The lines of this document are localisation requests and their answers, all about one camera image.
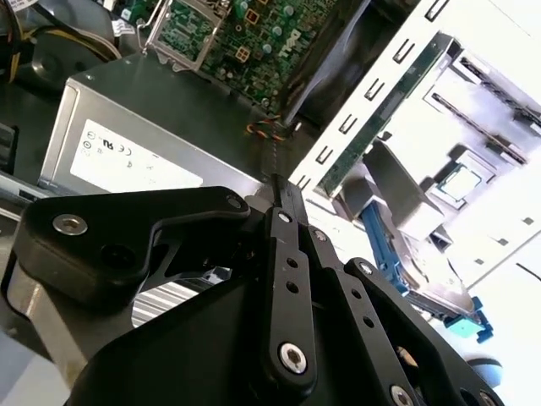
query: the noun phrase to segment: blue latch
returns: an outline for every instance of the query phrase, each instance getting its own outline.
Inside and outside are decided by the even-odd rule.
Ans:
[[[407,294],[409,289],[401,277],[402,264],[387,241],[385,226],[381,221],[378,204],[371,203],[364,209],[361,213],[361,220],[366,227],[378,268],[385,276],[385,279],[392,283],[398,292],[402,295]]]

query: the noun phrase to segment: gray metal panel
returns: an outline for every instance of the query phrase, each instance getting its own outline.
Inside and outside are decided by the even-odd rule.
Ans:
[[[244,134],[256,120],[250,109],[191,72],[135,55],[69,79],[41,185],[63,194],[104,191],[70,173],[86,119],[197,174],[203,186],[240,195],[260,186],[263,143]]]
[[[418,241],[426,239],[444,215],[383,142],[375,141],[373,146],[363,161],[392,212],[393,223]]]

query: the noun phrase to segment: white label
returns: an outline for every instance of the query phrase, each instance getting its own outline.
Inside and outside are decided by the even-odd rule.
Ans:
[[[34,3],[37,3],[37,0],[9,0],[9,4],[11,4],[11,8],[15,13],[30,7]]]
[[[124,34],[135,34],[135,28],[123,19],[115,19],[111,21],[111,24],[112,32],[115,36],[123,36]]]
[[[198,188],[199,176],[86,120],[71,174],[112,193]]]

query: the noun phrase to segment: wire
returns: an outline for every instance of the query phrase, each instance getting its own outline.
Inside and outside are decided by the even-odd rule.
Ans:
[[[15,79],[15,75],[17,74],[17,68],[19,66],[19,58],[20,58],[20,44],[22,42],[22,36],[23,36],[23,29],[20,26],[19,20],[17,19],[17,15],[15,15],[15,12],[13,8],[11,7],[11,3],[9,0],[2,0],[2,6],[3,10],[6,13],[8,17],[9,22],[9,33],[8,33],[8,41],[11,43],[11,54],[9,56],[9,75],[8,75],[8,82],[11,83]]]
[[[537,273],[535,273],[535,272],[533,272],[533,271],[530,271],[530,270],[527,269],[524,265],[521,265],[521,264],[519,264],[518,262],[517,262],[516,266],[518,266],[519,268],[521,268],[523,271],[526,271],[527,273],[529,273],[530,275],[532,275],[532,276],[535,277],[538,281],[541,282],[541,277],[540,277]]]
[[[97,43],[95,41],[87,41],[84,36],[79,34],[74,36],[71,34],[71,31],[67,32],[62,28],[56,28],[51,26],[37,28],[26,33],[25,40],[28,40],[30,38],[37,38],[41,34],[51,34],[54,36],[60,36],[73,42],[77,42],[78,44],[87,48],[89,51],[93,52],[102,62],[109,62],[112,60],[112,58],[110,56],[107,56],[102,49],[98,49],[98,47],[96,47]]]
[[[38,35],[44,30],[47,32],[50,32],[49,29],[53,28],[55,30],[63,31],[66,34],[70,35],[71,38],[69,39],[73,39],[73,38],[78,39],[79,43],[89,42],[90,43],[89,45],[92,45],[94,49],[96,49],[97,44],[100,44],[104,46],[114,56],[115,59],[122,58],[122,54],[118,51],[118,49],[111,42],[109,42],[102,36],[94,34],[93,32],[74,28],[70,25],[63,23],[60,19],[55,17],[53,14],[49,13],[49,11],[43,6],[41,6],[39,3],[35,3],[34,5],[32,5],[32,8],[39,15],[41,15],[41,17],[46,19],[52,25],[52,27],[41,27],[40,29],[32,31],[33,33],[35,33],[35,35]]]
[[[85,41],[81,41],[79,38],[77,38],[76,36],[72,36],[71,34],[65,32],[65,31],[62,31],[62,30],[58,30],[58,29],[51,29],[51,30],[47,30],[47,31],[44,31],[46,32],[47,34],[51,34],[51,35],[54,35],[54,36],[60,36],[62,38],[65,38],[67,40],[70,40],[70,41],[73,41],[73,42],[77,42],[78,44],[82,45],[83,47],[89,49],[90,51],[92,51],[99,59],[101,59],[103,62],[108,62],[110,61],[111,59],[107,57],[107,55],[105,55],[104,53],[102,53],[101,51],[99,51],[97,48],[95,48],[94,46],[92,46],[91,44],[85,42]]]
[[[284,136],[283,134],[284,131],[288,131],[288,129],[280,124],[278,121],[279,118],[280,115],[277,115],[273,118],[266,118],[256,123],[249,124],[246,126],[246,133],[256,134],[261,138],[283,142],[289,138],[289,136]]]
[[[111,54],[115,56],[116,59],[122,59],[122,54],[120,51],[108,40],[103,38],[102,36],[99,36],[97,34],[94,34],[93,32],[76,29],[77,32],[79,32],[82,36],[86,36],[96,42],[101,43],[104,47],[106,47],[109,51],[111,51]]]

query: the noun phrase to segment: rectangular slot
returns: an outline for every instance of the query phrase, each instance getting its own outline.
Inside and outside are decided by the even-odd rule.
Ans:
[[[405,40],[398,52],[395,53],[395,56],[392,57],[392,60],[398,64],[402,63],[412,51],[413,47],[415,47],[414,42],[409,41],[409,39]]]
[[[352,126],[357,122],[357,118],[355,118],[352,114],[347,116],[346,121],[342,123],[342,125],[339,128],[339,131],[342,134],[347,134],[350,129],[352,129]]]
[[[449,0],[436,0],[424,17],[431,23],[434,23],[448,3]]]
[[[308,184],[310,183],[310,180],[312,180],[312,178],[306,178],[306,175],[303,175],[303,177],[301,178],[301,180],[299,180],[299,181],[297,182],[297,186],[298,186],[302,191],[304,191],[304,189],[306,189],[306,186],[308,186]]]
[[[24,190],[19,190],[19,196],[22,197],[23,199],[26,199],[28,201],[36,201],[37,200],[37,197],[35,197],[34,195],[28,193],[28,192],[25,192]]]
[[[329,149],[328,146],[326,146],[323,151],[318,155],[317,158],[315,158],[315,161],[320,163],[321,165],[323,165],[325,163],[325,161],[327,159],[329,159],[329,156],[331,156],[333,150],[330,150],[327,152],[327,150]]]
[[[380,90],[383,89],[385,82],[381,82],[379,79],[376,79],[375,82],[370,86],[369,91],[364,95],[365,99],[373,101],[375,97],[380,93]]]

